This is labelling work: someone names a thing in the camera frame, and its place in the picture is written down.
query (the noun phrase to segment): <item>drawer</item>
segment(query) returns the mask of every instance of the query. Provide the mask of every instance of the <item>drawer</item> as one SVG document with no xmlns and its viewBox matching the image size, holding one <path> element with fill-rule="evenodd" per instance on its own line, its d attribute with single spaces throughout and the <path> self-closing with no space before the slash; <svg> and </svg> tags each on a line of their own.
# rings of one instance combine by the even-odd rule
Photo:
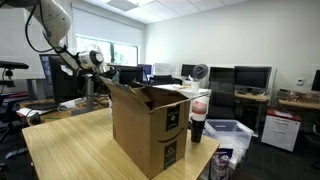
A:
<svg viewBox="0 0 320 180">
<path fill-rule="evenodd" d="M 300 122 L 291 121 L 288 119 L 278 118 L 274 116 L 267 116 L 265 126 L 275 128 L 280 131 L 298 133 Z"/>
<path fill-rule="evenodd" d="M 293 151 L 297 133 L 264 127 L 261 141 L 288 151 Z"/>
</svg>

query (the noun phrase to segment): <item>keyboard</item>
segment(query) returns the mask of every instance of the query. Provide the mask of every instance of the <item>keyboard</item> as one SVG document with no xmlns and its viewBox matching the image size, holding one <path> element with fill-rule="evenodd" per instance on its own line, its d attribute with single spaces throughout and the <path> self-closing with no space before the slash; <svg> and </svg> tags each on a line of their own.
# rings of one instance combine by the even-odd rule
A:
<svg viewBox="0 0 320 180">
<path fill-rule="evenodd" d="M 59 107 L 59 104 L 56 104 L 54 102 L 41 102 L 41 103 L 27 104 L 25 107 L 33 110 L 45 111 L 45 110 L 56 109 Z"/>
</svg>

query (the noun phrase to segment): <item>printed label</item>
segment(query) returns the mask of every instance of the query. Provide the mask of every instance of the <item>printed label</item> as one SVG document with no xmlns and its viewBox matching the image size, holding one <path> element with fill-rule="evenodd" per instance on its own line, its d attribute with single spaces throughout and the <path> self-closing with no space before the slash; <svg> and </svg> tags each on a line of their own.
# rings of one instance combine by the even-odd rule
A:
<svg viewBox="0 0 320 180">
<path fill-rule="evenodd" d="M 166 131 L 173 129 L 179 126 L 179 112 L 180 105 L 176 107 L 170 107 L 167 110 L 167 123 L 166 123 Z"/>
<path fill-rule="evenodd" d="M 167 169 L 176 162 L 177 141 L 164 148 L 164 169 Z"/>
</svg>

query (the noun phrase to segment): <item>light fixture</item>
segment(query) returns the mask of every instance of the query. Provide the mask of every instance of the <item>light fixture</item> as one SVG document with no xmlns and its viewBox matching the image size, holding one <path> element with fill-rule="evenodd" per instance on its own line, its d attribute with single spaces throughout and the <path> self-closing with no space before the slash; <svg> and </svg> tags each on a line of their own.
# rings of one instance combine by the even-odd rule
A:
<svg viewBox="0 0 320 180">
<path fill-rule="evenodd" d="M 131 9 L 137 8 L 144 4 L 150 3 L 154 0 L 100 0 L 102 2 L 106 2 L 108 5 L 120 9 L 122 11 L 129 11 Z"/>
</svg>

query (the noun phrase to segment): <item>ceiling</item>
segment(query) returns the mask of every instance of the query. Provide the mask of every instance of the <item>ceiling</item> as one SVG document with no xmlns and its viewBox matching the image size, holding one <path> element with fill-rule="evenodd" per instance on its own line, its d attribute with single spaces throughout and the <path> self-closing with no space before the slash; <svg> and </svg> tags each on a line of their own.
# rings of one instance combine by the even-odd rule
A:
<svg viewBox="0 0 320 180">
<path fill-rule="evenodd" d="M 144 24 L 195 14 L 248 0 L 83 0 Z"/>
</svg>

